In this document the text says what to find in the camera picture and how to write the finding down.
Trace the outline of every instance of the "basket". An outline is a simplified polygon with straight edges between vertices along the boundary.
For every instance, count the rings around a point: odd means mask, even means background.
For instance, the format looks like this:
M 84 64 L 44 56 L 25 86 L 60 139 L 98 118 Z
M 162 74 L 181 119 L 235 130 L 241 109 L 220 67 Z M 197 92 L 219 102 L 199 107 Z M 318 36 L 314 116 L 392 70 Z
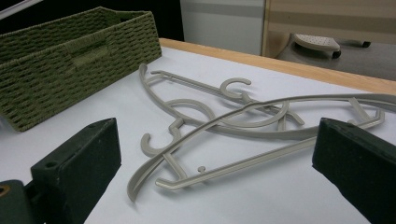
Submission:
M 148 11 L 98 7 L 0 35 L 0 116 L 28 130 L 161 54 Z

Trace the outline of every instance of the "white tabletop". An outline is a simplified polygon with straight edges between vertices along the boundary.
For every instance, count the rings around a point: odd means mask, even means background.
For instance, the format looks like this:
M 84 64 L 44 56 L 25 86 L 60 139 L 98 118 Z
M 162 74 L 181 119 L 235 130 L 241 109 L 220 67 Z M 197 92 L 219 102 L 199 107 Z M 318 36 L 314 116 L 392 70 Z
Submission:
M 164 70 L 215 87 L 228 78 L 244 77 L 252 81 L 250 86 L 236 83 L 232 87 L 260 101 L 362 92 L 168 48 L 163 48 L 163 56 L 150 63 L 148 70 Z M 153 85 L 153 89 L 164 100 L 199 100 L 214 109 L 216 116 L 240 106 L 170 81 Z M 348 103 L 329 102 L 290 106 L 305 120 L 305 127 L 318 125 L 321 117 L 354 119 L 351 108 Z M 375 112 L 369 106 L 364 108 L 369 114 Z M 182 111 L 204 117 L 192 109 Z M 149 98 L 137 72 L 24 133 L 16 133 L 1 119 L 0 180 L 19 179 L 27 184 L 32 180 L 31 166 L 83 127 L 107 118 L 118 122 L 122 166 L 86 223 L 368 223 L 336 186 L 312 168 L 312 147 L 175 191 L 154 184 L 158 177 L 176 178 L 163 162 L 131 203 L 126 193 L 128 180 L 149 159 L 140 149 L 141 137 L 150 133 L 151 145 L 164 147 L 172 140 L 167 128 L 175 120 Z M 386 122 L 369 131 L 395 145 L 395 122 L 396 115 L 386 112 Z M 193 128 L 186 126 L 182 131 Z M 294 142 L 204 132 L 174 155 L 187 173 L 195 175 L 199 166 L 211 170 Z

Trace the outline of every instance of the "wooden table edge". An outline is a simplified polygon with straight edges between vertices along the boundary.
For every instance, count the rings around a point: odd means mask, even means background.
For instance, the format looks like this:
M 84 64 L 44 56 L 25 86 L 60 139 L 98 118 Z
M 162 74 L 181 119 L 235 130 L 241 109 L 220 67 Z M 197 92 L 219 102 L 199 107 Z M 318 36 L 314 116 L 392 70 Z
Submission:
M 231 62 L 244 63 L 361 91 L 396 94 L 396 81 L 385 80 L 376 77 L 366 77 L 331 69 L 319 68 L 311 65 L 284 62 L 277 59 L 265 58 L 262 56 L 251 55 L 227 49 L 216 49 L 165 38 L 160 38 L 160 44 L 161 46 L 170 49 L 179 49 Z

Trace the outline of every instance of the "gray floor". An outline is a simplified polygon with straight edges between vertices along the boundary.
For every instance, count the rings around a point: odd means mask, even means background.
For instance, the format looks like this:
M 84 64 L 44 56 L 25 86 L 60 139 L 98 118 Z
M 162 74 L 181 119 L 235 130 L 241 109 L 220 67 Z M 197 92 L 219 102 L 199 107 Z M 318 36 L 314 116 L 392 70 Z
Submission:
M 296 48 L 292 36 L 289 44 L 278 55 L 279 60 L 314 65 L 396 81 L 396 45 L 372 43 L 367 49 L 362 48 L 361 41 L 335 39 L 342 54 L 332 59 L 331 52 Z

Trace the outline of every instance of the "white wall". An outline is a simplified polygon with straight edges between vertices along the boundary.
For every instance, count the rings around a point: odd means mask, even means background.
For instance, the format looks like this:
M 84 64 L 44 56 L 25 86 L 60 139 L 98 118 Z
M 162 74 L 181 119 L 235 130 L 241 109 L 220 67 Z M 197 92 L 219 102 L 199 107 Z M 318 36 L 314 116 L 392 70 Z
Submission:
M 265 0 L 181 0 L 186 42 L 260 55 Z

